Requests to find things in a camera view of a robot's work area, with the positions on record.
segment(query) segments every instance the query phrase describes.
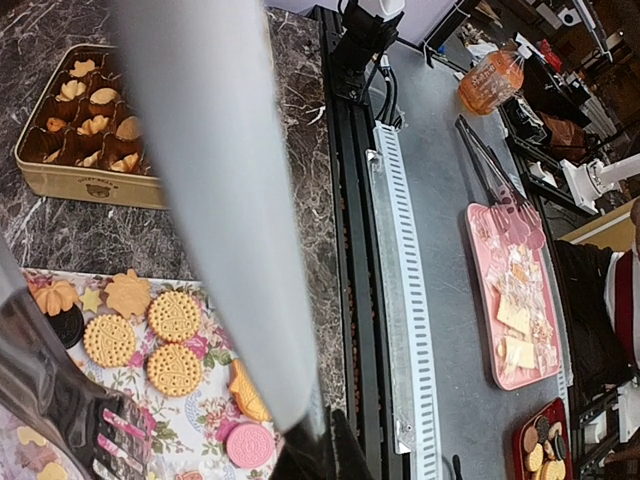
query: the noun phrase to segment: pink cookie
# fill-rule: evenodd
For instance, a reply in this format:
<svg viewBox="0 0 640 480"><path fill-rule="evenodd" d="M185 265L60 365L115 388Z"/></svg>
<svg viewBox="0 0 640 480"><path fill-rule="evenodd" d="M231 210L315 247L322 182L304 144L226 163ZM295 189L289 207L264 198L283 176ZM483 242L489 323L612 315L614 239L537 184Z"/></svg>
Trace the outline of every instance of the pink cookie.
<svg viewBox="0 0 640 480"><path fill-rule="evenodd" d="M258 468L273 454L273 435L257 423L246 422L231 430L227 455L240 468Z"/></svg>

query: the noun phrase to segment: orange liquid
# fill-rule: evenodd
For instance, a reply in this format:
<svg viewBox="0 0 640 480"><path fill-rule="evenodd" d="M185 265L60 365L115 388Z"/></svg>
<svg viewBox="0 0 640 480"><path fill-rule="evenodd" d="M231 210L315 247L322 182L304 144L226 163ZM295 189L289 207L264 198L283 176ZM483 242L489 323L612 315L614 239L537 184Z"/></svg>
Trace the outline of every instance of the orange liquid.
<svg viewBox="0 0 640 480"><path fill-rule="evenodd" d="M487 55L460 82L458 94L476 115L489 115L511 98L524 83L524 72L515 52Z"/></svg>

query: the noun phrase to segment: marble countertop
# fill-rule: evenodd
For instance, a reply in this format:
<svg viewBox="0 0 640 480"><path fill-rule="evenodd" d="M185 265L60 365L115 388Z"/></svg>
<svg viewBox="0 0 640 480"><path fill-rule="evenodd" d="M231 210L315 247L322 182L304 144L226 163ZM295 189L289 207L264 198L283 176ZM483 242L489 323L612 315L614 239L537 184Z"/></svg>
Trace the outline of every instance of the marble countertop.
<svg viewBox="0 0 640 480"><path fill-rule="evenodd" d="M0 17L0 228L25 267L193 279L169 214L35 196L13 148L64 53L114 43L106 0L33 0ZM334 199L317 24L267 12L325 399L345 408Z"/></svg>

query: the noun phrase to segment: black pants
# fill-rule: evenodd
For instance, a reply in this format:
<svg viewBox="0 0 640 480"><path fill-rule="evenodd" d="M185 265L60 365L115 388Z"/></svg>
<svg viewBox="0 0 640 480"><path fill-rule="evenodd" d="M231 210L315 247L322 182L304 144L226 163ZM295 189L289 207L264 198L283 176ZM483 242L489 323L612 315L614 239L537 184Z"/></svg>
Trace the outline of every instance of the black pants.
<svg viewBox="0 0 640 480"><path fill-rule="evenodd" d="M613 250L556 241L559 280L564 282L569 312L567 331L574 374L591 396L601 386L631 379L631 370L616 337L604 300Z"/></svg>

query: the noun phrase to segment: person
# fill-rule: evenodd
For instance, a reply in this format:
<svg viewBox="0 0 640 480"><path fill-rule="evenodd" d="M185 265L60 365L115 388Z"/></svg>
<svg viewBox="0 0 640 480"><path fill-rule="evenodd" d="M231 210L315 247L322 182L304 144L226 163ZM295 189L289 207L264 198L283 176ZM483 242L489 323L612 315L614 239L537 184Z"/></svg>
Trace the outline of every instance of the person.
<svg viewBox="0 0 640 480"><path fill-rule="evenodd" d="M571 360L590 400L640 366L640 199L630 212L635 241L627 252L557 240L557 267L570 310Z"/></svg>

